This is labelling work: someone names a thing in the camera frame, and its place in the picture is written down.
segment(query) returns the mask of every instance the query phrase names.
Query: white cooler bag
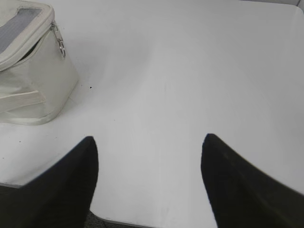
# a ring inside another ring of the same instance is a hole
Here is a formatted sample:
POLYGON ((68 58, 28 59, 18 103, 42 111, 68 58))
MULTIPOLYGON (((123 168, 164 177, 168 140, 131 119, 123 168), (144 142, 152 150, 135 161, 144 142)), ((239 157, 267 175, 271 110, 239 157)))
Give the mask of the white cooler bag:
POLYGON ((0 122, 51 121, 77 80, 53 8, 0 0, 0 122))

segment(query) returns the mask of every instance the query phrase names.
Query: mesh panel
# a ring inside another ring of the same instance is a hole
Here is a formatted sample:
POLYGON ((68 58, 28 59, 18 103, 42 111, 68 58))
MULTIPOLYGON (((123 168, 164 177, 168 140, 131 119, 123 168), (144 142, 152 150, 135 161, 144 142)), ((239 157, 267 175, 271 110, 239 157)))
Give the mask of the mesh panel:
POLYGON ((8 48, 40 12, 41 9, 20 9, 16 16, 0 27, 0 54, 8 48))

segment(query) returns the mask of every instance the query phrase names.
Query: white table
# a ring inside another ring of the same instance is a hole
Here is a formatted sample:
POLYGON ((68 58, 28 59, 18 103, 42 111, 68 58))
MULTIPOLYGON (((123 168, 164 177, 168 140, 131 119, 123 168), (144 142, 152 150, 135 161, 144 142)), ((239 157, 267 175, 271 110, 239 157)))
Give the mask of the white table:
POLYGON ((0 124, 0 182, 27 183, 93 135, 96 215, 215 228, 200 172, 204 137, 215 133, 304 193, 299 8, 237 0, 42 2, 54 6, 81 79, 54 121, 0 124))

